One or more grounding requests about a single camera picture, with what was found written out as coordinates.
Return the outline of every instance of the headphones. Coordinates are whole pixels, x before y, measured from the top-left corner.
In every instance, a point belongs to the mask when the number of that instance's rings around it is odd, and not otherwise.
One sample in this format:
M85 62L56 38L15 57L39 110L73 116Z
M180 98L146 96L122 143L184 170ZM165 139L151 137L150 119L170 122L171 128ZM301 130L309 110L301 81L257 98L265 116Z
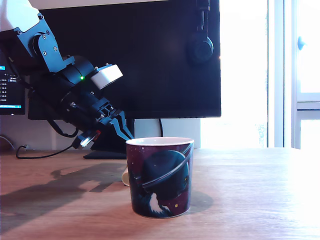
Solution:
M208 37L210 0L196 0L196 9L200 13L200 24L188 41L187 51L194 64L203 64L214 53L214 45Z

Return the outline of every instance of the mug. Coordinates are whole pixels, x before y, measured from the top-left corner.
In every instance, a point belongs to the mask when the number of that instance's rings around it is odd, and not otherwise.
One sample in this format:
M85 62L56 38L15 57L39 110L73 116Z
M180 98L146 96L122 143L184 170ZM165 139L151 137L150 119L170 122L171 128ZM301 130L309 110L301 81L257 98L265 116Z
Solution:
M132 209L148 218L172 218L190 208L194 140L147 137L126 141Z

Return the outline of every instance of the wooden table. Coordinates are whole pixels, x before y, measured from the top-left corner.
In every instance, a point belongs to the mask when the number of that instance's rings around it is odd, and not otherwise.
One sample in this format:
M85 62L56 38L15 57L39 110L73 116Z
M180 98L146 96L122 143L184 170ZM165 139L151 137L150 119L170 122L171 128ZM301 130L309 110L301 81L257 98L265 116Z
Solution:
M85 154L1 156L1 240L320 239L318 155L196 150L190 210L149 219L132 211L126 162Z

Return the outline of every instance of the computer monitor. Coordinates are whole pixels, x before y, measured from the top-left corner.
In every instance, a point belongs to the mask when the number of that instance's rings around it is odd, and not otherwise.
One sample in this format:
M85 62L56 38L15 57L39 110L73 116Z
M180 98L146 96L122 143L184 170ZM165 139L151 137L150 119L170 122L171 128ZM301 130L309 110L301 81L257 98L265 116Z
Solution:
M25 114L25 88L17 82L0 51L0 115Z
M211 1L208 36L214 51L190 62L187 45L197 31L196 0L165 0L42 9L60 53L86 57L94 66L117 64L123 76L102 91L130 119L221 116L220 11ZM29 103L30 119L45 119Z

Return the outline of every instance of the white wall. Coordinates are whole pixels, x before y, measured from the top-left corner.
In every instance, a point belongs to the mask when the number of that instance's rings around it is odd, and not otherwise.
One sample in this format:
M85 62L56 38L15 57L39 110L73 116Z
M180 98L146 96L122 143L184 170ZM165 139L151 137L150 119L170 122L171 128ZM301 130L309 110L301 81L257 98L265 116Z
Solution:
M166 0L29 0L31 5L37 9L57 9L80 6L124 4L138 2L155 2Z
M114 3L148 2L148 0L29 0L38 9L102 5ZM63 121L57 121L66 133L73 133L74 127ZM200 119L163 119L164 135L188 137L200 147ZM36 150L60 150L69 146L72 139L58 135L51 126L42 120L29 120L28 115L0 117L0 133L12 139L15 146L28 144ZM160 135L159 122L156 119L139 119L135 123L135 137L154 137Z

